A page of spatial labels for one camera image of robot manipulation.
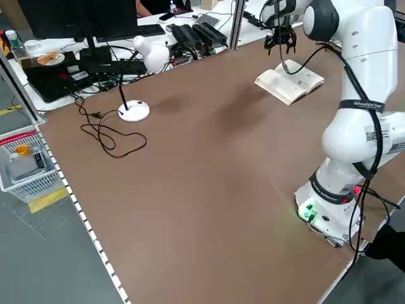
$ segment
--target yellow tape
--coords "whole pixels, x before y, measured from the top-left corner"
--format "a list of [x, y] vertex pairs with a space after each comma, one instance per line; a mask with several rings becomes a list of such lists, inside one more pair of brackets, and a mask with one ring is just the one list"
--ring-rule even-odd
[[0, 116], [1, 116], [1, 115], [5, 115], [5, 114], [8, 114], [8, 113], [10, 113], [10, 112], [17, 111], [17, 110], [19, 110], [19, 109], [21, 109], [21, 108], [22, 108], [22, 107], [18, 104], [18, 105], [16, 105], [16, 106], [12, 107], [12, 108], [7, 108], [7, 109], [5, 109], [5, 110], [0, 110]]
[[59, 201], [61, 198], [64, 198], [68, 195], [66, 188], [61, 188], [51, 194], [45, 195], [35, 201], [32, 201], [28, 204], [30, 207], [31, 213], [38, 212], [39, 210], [44, 209], [45, 207], [51, 206], [53, 203]]

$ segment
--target red light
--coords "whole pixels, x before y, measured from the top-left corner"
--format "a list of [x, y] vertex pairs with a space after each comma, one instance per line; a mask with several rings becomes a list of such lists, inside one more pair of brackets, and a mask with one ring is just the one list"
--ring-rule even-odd
[[61, 78], [63, 80], [68, 80], [69, 79], [69, 75], [67, 75], [67, 74], [59, 74], [58, 76], [59, 76], [59, 78]]
[[354, 187], [354, 194], [358, 195], [361, 192], [361, 188], [359, 186]]

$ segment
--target metal frame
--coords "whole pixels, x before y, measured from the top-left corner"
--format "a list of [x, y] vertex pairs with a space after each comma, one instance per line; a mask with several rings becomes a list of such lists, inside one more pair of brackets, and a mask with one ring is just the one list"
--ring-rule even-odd
[[15, 100], [17, 100], [17, 103], [20, 104], [24, 109], [32, 124], [39, 125], [46, 122], [45, 117], [38, 113], [26, 90], [24, 89], [24, 86], [18, 79], [16, 73], [2, 52], [0, 52], [0, 74], [3, 80], [7, 83], [7, 86], [10, 88]]
[[243, 12], [245, 10], [246, 0], [233, 0], [236, 7], [234, 10], [234, 21], [232, 22], [232, 31], [229, 39], [229, 50], [235, 51], [239, 42], [240, 28], [242, 26]]

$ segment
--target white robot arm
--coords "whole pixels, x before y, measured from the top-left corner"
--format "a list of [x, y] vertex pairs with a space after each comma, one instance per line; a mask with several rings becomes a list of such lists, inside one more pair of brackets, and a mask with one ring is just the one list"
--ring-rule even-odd
[[304, 32], [310, 39], [341, 41], [341, 55], [368, 98], [361, 98], [345, 69], [340, 107], [322, 137], [327, 158], [296, 192], [299, 216], [343, 245], [361, 223], [354, 190], [361, 181], [372, 179], [369, 170], [378, 155], [370, 111], [375, 111], [382, 129], [379, 166], [405, 151], [405, 113], [384, 112], [397, 86], [393, 12], [384, 0], [282, 0], [279, 9], [275, 5], [277, 0], [265, 4], [262, 22], [288, 28], [291, 15], [303, 14]]

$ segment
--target book page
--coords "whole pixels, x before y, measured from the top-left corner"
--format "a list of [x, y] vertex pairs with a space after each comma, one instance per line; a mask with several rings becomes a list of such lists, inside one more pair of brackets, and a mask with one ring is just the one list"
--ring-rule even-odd
[[[294, 72], [301, 68], [300, 64], [290, 59], [286, 60], [285, 63], [287, 64], [290, 72]], [[298, 86], [301, 86], [308, 93], [311, 92], [315, 87], [323, 84], [325, 81], [323, 77], [320, 77], [318, 74], [308, 70], [307, 68], [303, 68], [294, 75], [289, 75], [285, 72], [282, 64], [279, 64], [275, 71]]]
[[297, 98], [306, 94], [306, 90], [302, 87], [273, 70], [261, 74], [255, 83], [287, 105], [292, 104]]

